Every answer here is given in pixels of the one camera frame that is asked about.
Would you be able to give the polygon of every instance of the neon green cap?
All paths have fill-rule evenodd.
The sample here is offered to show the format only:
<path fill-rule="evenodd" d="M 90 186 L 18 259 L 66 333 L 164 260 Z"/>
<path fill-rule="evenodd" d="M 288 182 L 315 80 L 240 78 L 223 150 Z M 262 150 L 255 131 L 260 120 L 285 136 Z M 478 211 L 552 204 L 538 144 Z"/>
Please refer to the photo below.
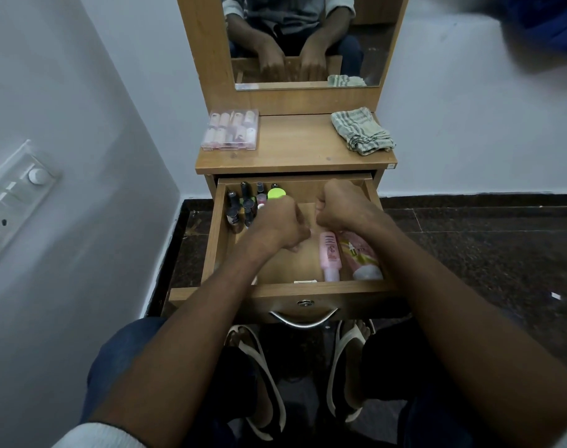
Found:
<path fill-rule="evenodd" d="M 269 193 L 267 193 L 267 198 L 268 199 L 281 198 L 285 194 L 286 194 L 285 190 L 283 190 L 282 188 L 274 188 L 269 190 Z"/>

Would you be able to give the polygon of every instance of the jeans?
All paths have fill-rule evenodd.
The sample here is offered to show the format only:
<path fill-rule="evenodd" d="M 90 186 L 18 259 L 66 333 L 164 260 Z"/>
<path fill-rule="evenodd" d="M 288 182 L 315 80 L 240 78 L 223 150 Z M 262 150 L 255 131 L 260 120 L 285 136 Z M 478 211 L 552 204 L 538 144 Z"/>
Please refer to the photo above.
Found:
<path fill-rule="evenodd" d="M 275 31 L 272 31 L 257 19 L 247 19 L 247 21 L 252 28 L 263 31 L 273 37 L 280 46 L 281 51 L 283 51 L 287 57 L 300 56 L 300 52 L 306 40 L 319 29 L 319 27 L 306 28 L 297 33 L 284 35 L 281 33 L 281 29 L 279 29 L 278 26 L 275 27 Z M 253 52 L 243 49 L 232 41 L 229 42 L 229 54 L 232 58 L 248 58 L 254 56 Z M 346 35 L 342 37 L 341 40 L 327 49 L 326 55 L 341 55 L 341 70 L 339 71 L 341 75 L 348 75 L 350 77 L 360 76 L 364 53 L 362 52 L 360 43 L 354 36 Z"/>
<path fill-rule="evenodd" d="M 145 318 L 130 323 L 101 347 L 88 374 L 81 423 L 165 321 Z M 343 364 L 338 371 L 345 370 Z M 362 351 L 360 372 L 366 398 L 408 401 L 399 416 L 399 446 L 502 446 L 461 396 L 414 319 L 371 336 Z M 256 405 L 257 377 L 250 359 L 238 348 L 224 347 L 183 446 L 236 446 L 227 422 L 252 415 Z"/>

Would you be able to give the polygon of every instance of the white wall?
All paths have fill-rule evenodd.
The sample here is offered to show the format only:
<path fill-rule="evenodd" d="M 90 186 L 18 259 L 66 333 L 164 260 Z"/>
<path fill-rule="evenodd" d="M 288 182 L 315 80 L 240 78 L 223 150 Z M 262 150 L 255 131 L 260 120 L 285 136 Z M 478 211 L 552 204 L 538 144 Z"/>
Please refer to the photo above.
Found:
<path fill-rule="evenodd" d="M 207 111 L 177 0 L 82 0 L 184 198 L 210 198 L 194 164 Z"/>
<path fill-rule="evenodd" d="M 179 193 L 79 0 L 0 0 L 0 163 L 63 179 L 0 261 L 0 447 L 76 424 L 100 345 L 136 319 Z"/>
<path fill-rule="evenodd" d="M 398 143 L 380 195 L 567 193 L 567 57 L 453 1 L 409 2 L 377 107 Z"/>

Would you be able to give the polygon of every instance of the switch plate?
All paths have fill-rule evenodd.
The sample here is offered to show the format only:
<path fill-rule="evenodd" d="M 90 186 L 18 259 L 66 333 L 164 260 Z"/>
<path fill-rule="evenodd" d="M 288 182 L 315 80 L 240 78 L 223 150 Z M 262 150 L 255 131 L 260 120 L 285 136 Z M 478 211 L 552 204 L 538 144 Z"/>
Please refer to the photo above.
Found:
<path fill-rule="evenodd" d="M 47 179 L 34 179 L 43 183 L 33 183 L 29 174 L 31 177 L 38 175 Z M 35 156 L 30 140 L 0 166 L 0 257 L 59 177 L 57 170 L 43 164 Z"/>

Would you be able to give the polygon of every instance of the hand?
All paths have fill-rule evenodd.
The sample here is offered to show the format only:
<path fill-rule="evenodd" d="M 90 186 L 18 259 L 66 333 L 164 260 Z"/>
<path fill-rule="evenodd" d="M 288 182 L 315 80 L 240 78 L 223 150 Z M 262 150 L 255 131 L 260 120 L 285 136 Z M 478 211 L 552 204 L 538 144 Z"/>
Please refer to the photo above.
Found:
<path fill-rule="evenodd" d="M 304 215 L 290 196 L 268 200 L 260 209 L 248 234 L 267 242 L 267 251 L 277 253 L 281 248 L 293 249 L 310 237 Z"/>
<path fill-rule="evenodd" d="M 327 80 L 327 47 L 316 35 L 310 36 L 300 52 L 300 82 Z"/>
<path fill-rule="evenodd" d="M 362 192 L 348 180 L 328 181 L 317 196 L 316 221 L 332 231 L 352 231 L 361 235 L 369 222 L 377 220 L 388 226 L 395 223 L 379 210 Z"/>
<path fill-rule="evenodd" d="M 285 54 L 271 36 L 265 35 L 261 45 L 257 48 L 258 62 L 261 74 L 267 82 L 285 82 Z"/>

